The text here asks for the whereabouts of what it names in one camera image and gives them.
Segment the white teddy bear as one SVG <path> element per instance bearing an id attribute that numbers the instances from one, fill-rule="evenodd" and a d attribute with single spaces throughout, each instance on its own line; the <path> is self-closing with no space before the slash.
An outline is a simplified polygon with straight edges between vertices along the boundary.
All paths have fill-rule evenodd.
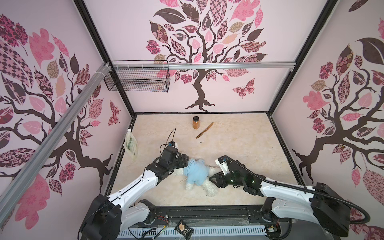
<path id="1" fill-rule="evenodd" d="M 204 181 L 204 183 L 201 186 L 187 185 L 187 183 L 185 183 L 185 187 L 186 187 L 187 191 L 191 191 L 194 186 L 197 186 L 197 187 L 202 187 L 206 191 L 206 194 L 207 194 L 208 197 L 214 197 L 217 194 L 217 192 L 218 192 L 217 188 L 218 187 L 216 187 L 213 183 L 211 183 L 209 181 L 209 177 L 211 177 L 214 174 L 218 173 L 219 172 L 219 167 L 212 167 L 212 166 L 209 166 L 209 165 L 207 165 L 207 166 L 210 167 L 210 172 L 209 172 L 208 178 Z M 184 176 L 183 172 L 184 172 L 184 169 L 177 169 L 177 170 L 174 171 L 174 174 L 176 176 Z"/>

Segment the light blue bear hoodie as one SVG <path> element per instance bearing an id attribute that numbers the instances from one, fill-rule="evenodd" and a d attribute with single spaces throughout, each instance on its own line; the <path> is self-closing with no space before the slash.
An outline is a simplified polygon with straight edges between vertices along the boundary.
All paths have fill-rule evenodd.
<path id="1" fill-rule="evenodd" d="M 187 177 L 187 185 L 201 186 L 208 178 L 210 167 L 208 167 L 203 159 L 190 159 L 188 166 L 184 168 L 184 176 Z"/>

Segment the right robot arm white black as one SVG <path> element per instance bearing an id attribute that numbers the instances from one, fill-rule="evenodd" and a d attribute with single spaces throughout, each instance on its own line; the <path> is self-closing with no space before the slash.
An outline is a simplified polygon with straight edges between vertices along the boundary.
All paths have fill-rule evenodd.
<path id="1" fill-rule="evenodd" d="M 244 192 L 265 198 L 260 210 L 264 221 L 275 223 L 279 219 L 302 220 L 320 225 L 338 237 L 349 235 L 351 209 L 328 191 L 325 185 L 298 186 L 284 184 L 256 175 L 239 162 L 224 166 L 209 180 L 218 188 L 241 187 Z"/>

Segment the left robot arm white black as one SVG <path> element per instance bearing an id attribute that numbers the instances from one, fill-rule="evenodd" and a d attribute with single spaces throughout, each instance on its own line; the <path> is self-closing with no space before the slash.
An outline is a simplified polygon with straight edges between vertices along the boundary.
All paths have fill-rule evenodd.
<path id="1" fill-rule="evenodd" d="M 153 207 L 144 201 L 136 206 L 134 203 L 175 170 L 187 167 L 188 162 L 189 157 L 176 147 L 165 147 L 133 182 L 114 194 L 94 198 L 78 230 L 78 239 L 115 240 L 121 231 L 146 221 Z"/>

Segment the white green refill pouch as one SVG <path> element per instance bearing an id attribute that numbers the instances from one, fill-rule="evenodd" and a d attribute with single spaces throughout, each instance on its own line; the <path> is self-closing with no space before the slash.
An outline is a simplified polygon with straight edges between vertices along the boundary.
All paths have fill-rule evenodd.
<path id="1" fill-rule="evenodd" d="M 126 153 L 130 156 L 132 160 L 135 160 L 138 155 L 138 142 L 134 137 L 132 130 L 127 129 L 123 147 Z"/>

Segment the amber spice jar black lid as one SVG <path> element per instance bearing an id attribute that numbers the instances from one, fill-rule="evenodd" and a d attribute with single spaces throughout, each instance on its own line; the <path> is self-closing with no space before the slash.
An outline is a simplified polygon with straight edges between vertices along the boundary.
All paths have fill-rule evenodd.
<path id="1" fill-rule="evenodd" d="M 193 117 L 193 129 L 197 130 L 200 127 L 200 118 L 198 116 Z"/>

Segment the wooden knife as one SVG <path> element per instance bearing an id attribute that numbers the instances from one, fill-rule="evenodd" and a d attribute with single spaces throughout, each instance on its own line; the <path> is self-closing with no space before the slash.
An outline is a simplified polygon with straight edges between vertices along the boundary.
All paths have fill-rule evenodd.
<path id="1" fill-rule="evenodd" d="M 200 138 L 204 133 L 206 133 L 212 126 L 214 122 L 210 123 L 200 134 L 196 136 L 196 139 Z"/>

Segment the small black brown packet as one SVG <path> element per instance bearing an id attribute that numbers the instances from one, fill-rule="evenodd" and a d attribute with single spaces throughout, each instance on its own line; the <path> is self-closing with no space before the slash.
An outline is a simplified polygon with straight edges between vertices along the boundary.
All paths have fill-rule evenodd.
<path id="1" fill-rule="evenodd" d="M 188 227 L 183 220 L 180 220 L 177 223 L 175 231 L 181 234 L 185 238 L 185 240 L 190 240 L 194 233 L 194 229 Z"/>

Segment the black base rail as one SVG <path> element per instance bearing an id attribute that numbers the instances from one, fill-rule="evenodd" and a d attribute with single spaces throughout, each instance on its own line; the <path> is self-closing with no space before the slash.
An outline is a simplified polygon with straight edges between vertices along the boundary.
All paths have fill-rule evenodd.
<path id="1" fill-rule="evenodd" d="M 212 223 L 218 225 L 275 225 L 285 224 L 289 219 L 275 218 L 268 222 L 263 219 L 261 205 L 238 206 L 158 206 L 153 207 L 149 216 L 136 226 L 149 227 L 169 224 L 174 226 L 180 220 L 187 224 Z"/>

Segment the rear aluminium rail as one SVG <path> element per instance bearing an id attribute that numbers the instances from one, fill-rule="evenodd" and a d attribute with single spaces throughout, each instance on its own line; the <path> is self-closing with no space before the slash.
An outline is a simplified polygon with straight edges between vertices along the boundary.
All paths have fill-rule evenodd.
<path id="1" fill-rule="evenodd" d="M 293 69 L 295 62 L 258 62 L 258 63 L 184 63 L 184 64 L 122 64 L 113 63 L 116 69 L 122 68 L 160 68 L 169 70 L 205 70 L 205 69 Z"/>

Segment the aluminium rail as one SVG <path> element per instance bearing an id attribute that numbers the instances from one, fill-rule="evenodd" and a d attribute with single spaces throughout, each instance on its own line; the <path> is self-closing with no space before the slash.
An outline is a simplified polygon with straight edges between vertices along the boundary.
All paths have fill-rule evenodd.
<path id="1" fill-rule="evenodd" d="M 90 82 L 83 88 L 81 94 L 74 100 L 63 117 L 53 127 L 51 133 L 36 149 L 32 158 L 23 166 L 21 171 L 1 195 L 1 224 L 8 218 L 17 202 L 26 192 L 44 163 L 48 160 L 57 144 L 67 132 L 72 122 L 74 122 L 82 107 L 85 106 L 94 90 L 100 82 L 104 80 L 105 75 L 108 74 L 110 70 L 110 63 L 104 63 L 98 68 L 90 79 Z"/>
<path id="2" fill-rule="evenodd" d="M 122 68 L 160 68 L 169 70 L 205 70 L 205 69 L 293 69 L 295 62 L 258 62 L 258 63 L 184 63 L 184 64 L 122 64 L 113 63 L 116 69 Z"/>

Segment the left aluminium rail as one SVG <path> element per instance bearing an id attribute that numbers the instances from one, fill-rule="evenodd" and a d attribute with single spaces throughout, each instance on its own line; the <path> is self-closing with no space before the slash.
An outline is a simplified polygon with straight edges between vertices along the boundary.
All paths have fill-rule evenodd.
<path id="1" fill-rule="evenodd" d="M 110 63 L 104 63 L 98 68 L 90 79 L 90 82 L 83 88 L 81 94 L 74 100 L 63 117 L 53 127 L 51 133 L 36 149 L 32 158 L 23 166 L 21 171 L 1 195 L 1 224 L 8 218 L 17 202 L 26 192 L 44 163 L 48 160 L 57 144 L 67 132 L 72 122 L 74 122 L 82 107 L 85 106 L 94 90 L 100 82 L 104 80 L 105 75 L 108 74 L 110 70 Z"/>

